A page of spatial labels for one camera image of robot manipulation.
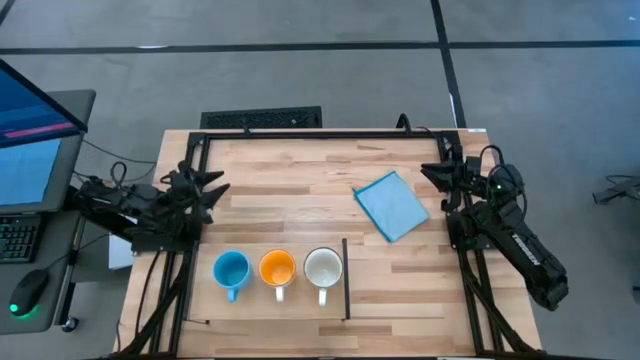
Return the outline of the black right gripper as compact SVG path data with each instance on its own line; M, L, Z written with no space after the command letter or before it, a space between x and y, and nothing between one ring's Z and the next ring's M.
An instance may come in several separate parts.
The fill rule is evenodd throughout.
M439 192L449 194L441 209L450 213L461 205L464 194L473 194L479 188L481 165L478 156L467 156L465 161L451 158L440 163L423 163L421 173Z

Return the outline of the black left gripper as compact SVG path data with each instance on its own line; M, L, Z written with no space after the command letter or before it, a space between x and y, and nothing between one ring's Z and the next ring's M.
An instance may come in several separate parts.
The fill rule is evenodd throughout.
M196 204L201 222L210 224L211 216L208 209L215 206L230 188L230 184L221 185L207 192L203 192L202 189L223 175L223 171L200 172L194 170L187 161L180 161L177 169L162 176L160 182L169 186L168 192L171 193L171 198L175 202L185 207Z

